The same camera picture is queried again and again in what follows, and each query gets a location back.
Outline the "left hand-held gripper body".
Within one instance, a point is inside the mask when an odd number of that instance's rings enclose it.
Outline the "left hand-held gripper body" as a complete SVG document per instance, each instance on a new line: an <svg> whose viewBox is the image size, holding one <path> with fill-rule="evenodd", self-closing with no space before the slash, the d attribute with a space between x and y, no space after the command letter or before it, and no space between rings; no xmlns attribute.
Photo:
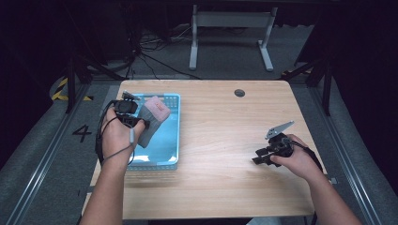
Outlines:
<svg viewBox="0 0 398 225"><path fill-rule="evenodd" d="M116 117L120 120L122 124L127 127L134 127L139 119L134 116L138 109L138 97L124 91L122 93L122 98L115 101L115 113Z"/></svg>

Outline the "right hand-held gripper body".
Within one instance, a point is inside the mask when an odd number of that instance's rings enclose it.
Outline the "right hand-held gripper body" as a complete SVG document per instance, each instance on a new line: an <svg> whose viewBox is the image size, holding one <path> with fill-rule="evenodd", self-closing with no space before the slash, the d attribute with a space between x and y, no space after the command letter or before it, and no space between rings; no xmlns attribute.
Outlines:
<svg viewBox="0 0 398 225"><path fill-rule="evenodd" d="M294 121L272 127L268 130L265 139L268 140L267 150L276 156L290 157L293 154L291 140L283 132L291 127Z"/></svg>

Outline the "person's left hand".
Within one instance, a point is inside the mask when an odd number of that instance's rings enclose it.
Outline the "person's left hand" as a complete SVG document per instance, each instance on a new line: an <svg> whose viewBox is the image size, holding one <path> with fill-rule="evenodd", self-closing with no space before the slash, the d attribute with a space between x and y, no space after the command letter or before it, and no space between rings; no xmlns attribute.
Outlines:
<svg viewBox="0 0 398 225"><path fill-rule="evenodd" d="M130 128L120 122L113 108L109 109L101 127L104 161L127 165L144 130L143 120L139 120L133 128Z"/></svg>

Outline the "black metal stand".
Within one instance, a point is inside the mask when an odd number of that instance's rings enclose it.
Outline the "black metal stand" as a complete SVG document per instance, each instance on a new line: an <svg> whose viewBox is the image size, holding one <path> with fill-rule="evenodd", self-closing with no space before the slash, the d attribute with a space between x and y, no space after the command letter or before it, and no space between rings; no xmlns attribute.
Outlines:
<svg viewBox="0 0 398 225"><path fill-rule="evenodd" d="M317 87L320 82L323 82L321 105L326 116L330 116L329 100L332 74L330 72L330 62L328 59L317 59L291 71L286 70L282 73L279 80L289 81L297 77L299 74L304 74L307 70L310 71L309 76L305 81L308 87Z"/></svg>
<svg viewBox="0 0 398 225"><path fill-rule="evenodd" d="M92 67L113 80L125 81L125 78L117 75L110 69L102 66L100 63L88 59L85 56L74 54L69 59L67 68L68 107L66 113L70 113L74 106L77 104L75 78L78 78L82 84L91 84L93 80L92 73L87 67Z"/></svg>

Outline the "person's right hand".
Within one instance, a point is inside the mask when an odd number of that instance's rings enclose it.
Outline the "person's right hand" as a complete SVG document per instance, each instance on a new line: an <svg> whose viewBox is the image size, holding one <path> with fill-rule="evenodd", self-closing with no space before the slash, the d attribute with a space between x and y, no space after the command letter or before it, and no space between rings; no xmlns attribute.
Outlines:
<svg viewBox="0 0 398 225"><path fill-rule="evenodd" d="M316 177L323 178L323 173L319 170L316 163L304 151L307 144L294 134L288 134L287 137L298 145L294 146L293 154L290 157L271 156L270 159L277 164L283 165L293 174L303 178L307 182L313 181Z"/></svg>

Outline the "yellow black floor tape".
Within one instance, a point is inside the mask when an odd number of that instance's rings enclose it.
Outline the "yellow black floor tape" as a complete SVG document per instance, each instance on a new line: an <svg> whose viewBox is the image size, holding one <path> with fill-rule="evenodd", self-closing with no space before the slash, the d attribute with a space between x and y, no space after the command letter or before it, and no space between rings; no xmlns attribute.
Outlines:
<svg viewBox="0 0 398 225"><path fill-rule="evenodd" d="M58 84L57 88L52 95L52 100L68 100L69 97L67 95L63 95L63 89L66 87L68 83L68 78L63 78L61 82Z"/></svg>

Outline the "light blue plastic basket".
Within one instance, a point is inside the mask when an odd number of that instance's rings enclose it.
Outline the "light blue plastic basket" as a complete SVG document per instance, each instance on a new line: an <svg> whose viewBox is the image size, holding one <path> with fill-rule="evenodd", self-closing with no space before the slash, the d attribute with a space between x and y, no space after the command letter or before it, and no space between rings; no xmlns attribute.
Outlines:
<svg viewBox="0 0 398 225"><path fill-rule="evenodd" d="M144 103L158 96L171 110L169 117L161 124L147 148L137 144L130 156L130 171L175 170L179 154L180 95L179 94L135 94L139 98L138 113Z"/></svg>

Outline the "white metal desk frame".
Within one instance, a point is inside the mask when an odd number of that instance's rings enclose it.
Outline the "white metal desk frame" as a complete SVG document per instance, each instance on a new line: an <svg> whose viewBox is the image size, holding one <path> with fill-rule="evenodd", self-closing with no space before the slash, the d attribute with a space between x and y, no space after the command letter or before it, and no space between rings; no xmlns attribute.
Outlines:
<svg viewBox="0 0 398 225"><path fill-rule="evenodd" d="M196 70L197 68L199 27L243 27L265 29L265 36L257 41L257 45L266 71L272 71L274 67L268 53L268 41L277 12L276 7L267 12L199 11L198 6L194 5L191 16L192 40L189 69Z"/></svg>

